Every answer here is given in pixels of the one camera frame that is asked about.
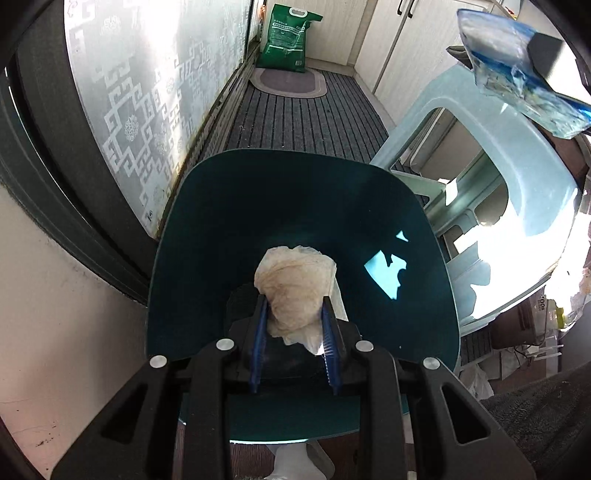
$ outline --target door mat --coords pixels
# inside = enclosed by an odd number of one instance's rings
[[[318,98],[326,95],[326,79],[317,70],[305,73],[255,69],[251,83],[260,91],[289,98]]]

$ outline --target blue plastic bag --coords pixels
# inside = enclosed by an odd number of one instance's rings
[[[499,96],[559,138],[571,139],[591,127],[589,105],[557,94],[535,72],[527,47],[536,30],[474,10],[458,10],[457,17],[484,93]]]

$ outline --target cabinet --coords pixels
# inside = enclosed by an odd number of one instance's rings
[[[446,52],[461,43],[456,12],[461,8],[483,11],[492,4],[469,0],[414,0],[400,30],[401,11],[411,0],[379,0],[355,69],[372,89],[395,124],[399,124],[428,83],[456,64]],[[395,41],[384,74],[379,74]]]
[[[379,0],[369,23],[355,71],[373,90],[378,76],[390,53],[390,48],[402,24],[408,2],[411,0]]]

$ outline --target crumpled paper towel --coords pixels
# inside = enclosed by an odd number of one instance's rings
[[[301,343],[314,355],[324,353],[323,297],[330,297],[338,319],[348,320],[335,275],[336,263],[314,248],[267,250],[256,269],[254,285],[271,305],[269,334],[282,337],[286,345]]]

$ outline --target metal screw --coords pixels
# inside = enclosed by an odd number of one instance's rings
[[[164,355],[154,355],[150,359],[150,366],[152,368],[162,368],[167,362],[168,359]]]
[[[439,363],[439,360],[436,358],[428,356],[425,360],[423,360],[423,366],[429,370],[437,370],[441,366],[441,363]]]
[[[374,349],[374,345],[372,342],[369,342],[367,340],[360,340],[355,344],[355,348],[360,352],[370,352]]]
[[[221,340],[217,341],[216,347],[218,350],[231,350],[234,348],[234,340],[231,338],[222,338]]]

